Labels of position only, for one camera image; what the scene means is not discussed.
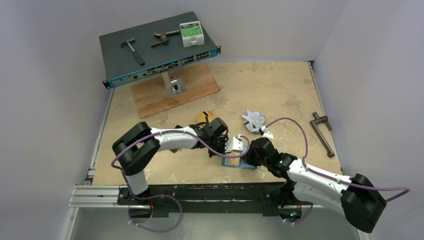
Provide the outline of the blue card holder wallet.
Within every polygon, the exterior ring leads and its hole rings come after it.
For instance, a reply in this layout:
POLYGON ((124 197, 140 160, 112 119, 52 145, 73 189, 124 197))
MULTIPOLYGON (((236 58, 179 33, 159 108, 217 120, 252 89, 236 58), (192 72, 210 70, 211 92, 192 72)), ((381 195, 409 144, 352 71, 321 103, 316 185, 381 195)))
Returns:
POLYGON ((249 170, 257 169, 256 166, 245 163, 239 157, 238 158, 223 157, 221 160, 221 165, 224 167, 231 167, 231 168, 238 168, 238 169, 249 169, 249 170))

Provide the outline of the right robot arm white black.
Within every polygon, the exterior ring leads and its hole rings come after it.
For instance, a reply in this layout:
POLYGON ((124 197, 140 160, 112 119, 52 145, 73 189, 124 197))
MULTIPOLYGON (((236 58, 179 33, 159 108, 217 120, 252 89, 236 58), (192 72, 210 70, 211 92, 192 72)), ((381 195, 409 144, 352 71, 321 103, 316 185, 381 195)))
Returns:
POLYGON ((292 204, 299 200, 331 209, 365 233, 373 232, 387 206, 366 176, 357 173, 351 177, 305 164, 297 156, 279 152, 264 137, 253 140, 241 159, 285 179, 289 185, 280 191, 284 202, 292 204))

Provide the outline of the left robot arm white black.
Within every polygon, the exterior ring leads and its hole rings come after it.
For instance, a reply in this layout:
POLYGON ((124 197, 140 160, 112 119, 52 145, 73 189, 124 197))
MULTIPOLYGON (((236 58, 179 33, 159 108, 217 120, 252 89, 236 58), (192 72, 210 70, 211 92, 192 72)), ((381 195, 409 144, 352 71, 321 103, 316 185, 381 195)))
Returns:
POLYGON ((130 187, 129 197, 138 205, 149 199, 144 169, 154 155, 165 150, 203 149, 210 147, 210 157, 225 153, 228 126, 219 117, 206 124, 190 124, 172 129, 149 127, 144 121, 137 123, 113 145, 123 175, 130 187))

